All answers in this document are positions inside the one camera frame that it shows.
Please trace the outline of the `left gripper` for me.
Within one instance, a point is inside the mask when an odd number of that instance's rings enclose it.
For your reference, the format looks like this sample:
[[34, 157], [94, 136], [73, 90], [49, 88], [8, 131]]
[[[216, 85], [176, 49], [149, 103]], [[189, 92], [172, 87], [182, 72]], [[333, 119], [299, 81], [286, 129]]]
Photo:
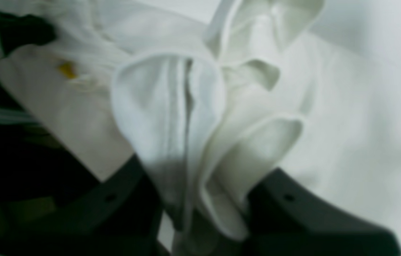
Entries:
[[44, 46], [56, 38], [54, 26], [41, 17], [0, 11], [0, 60], [22, 46]]

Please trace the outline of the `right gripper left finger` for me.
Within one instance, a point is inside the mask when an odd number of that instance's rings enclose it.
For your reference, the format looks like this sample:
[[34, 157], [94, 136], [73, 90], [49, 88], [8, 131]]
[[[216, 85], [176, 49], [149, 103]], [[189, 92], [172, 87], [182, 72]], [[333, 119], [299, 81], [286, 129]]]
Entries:
[[168, 256], [157, 240], [163, 207], [137, 156], [109, 180], [0, 239], [5, 256]]

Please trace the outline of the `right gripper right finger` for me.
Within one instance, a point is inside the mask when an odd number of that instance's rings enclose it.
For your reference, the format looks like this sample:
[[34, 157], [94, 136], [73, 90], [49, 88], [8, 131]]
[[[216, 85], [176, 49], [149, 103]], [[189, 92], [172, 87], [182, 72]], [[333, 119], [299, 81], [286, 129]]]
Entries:
[[311, 193], [282, 169], [247, 196], [241, 256], [401, 256], [396, 235]]

